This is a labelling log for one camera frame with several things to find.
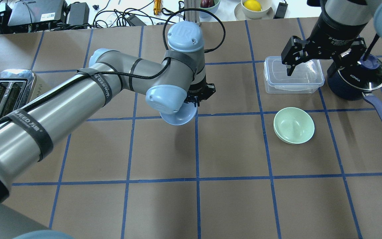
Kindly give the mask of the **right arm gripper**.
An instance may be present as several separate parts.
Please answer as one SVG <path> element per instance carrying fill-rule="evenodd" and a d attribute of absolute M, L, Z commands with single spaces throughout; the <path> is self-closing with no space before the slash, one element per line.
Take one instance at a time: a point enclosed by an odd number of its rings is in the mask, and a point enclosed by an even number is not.
<path fill-rule="evenodd" d="M 282 50 L 282 64 L 290 77 L 295 67 L 310 59 L 333 59 L 332 75 L 338 70 L 356 65 L 367 47 L 364 38 L 358 38 L 367 23 L 346 25 L 321 13 L 307 40 L 291 36 Z"/>

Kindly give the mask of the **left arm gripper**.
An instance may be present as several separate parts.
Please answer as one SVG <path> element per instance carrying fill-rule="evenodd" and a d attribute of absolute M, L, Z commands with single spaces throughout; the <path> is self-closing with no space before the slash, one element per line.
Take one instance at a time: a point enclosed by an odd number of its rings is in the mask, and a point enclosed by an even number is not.
<path fill-rule="evenodd" d="M 207 83 L 207 77 L 192 84 L 187 91 L 186 104 L 193 104 L 194 107 L 200 107 L 200 102 L 208 100 L 216 92 L 215 85 L 213 83 Z"/>

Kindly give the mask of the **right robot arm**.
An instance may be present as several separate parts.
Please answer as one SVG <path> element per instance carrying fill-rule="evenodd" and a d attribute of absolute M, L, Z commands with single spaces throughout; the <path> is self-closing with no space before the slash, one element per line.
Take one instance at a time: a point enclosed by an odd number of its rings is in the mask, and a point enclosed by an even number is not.
<path fill-rule="evenodd" d="M 321 14 L 309 38 L 291 36 L 282 51 L 288 76 L 312 59 L 332 59 L 336 69 L 355 64 L 369 54 L 358 36 L 371 20 L 382 38 L 382 0 L 308 0 L 307 5 L 320 7 Z"/>

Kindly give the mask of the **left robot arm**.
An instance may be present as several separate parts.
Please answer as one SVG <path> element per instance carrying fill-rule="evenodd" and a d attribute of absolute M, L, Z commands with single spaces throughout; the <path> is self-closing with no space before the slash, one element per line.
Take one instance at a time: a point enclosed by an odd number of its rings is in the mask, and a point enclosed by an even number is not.
<path fill-rule="evenodd" d="M 166 52 L 161 63 L 101 48 L 89 66 L 29 104 L 0 119 L 0 239 L 70 239 L 5 206 L 12 183 L 42 161 L 117 94 L 144 94 L 147 104 L 169 124 L 189 122 L 200 102 L 216 91 L 206 82 L 203 32 L 182 21 L 162 32 Z"/>

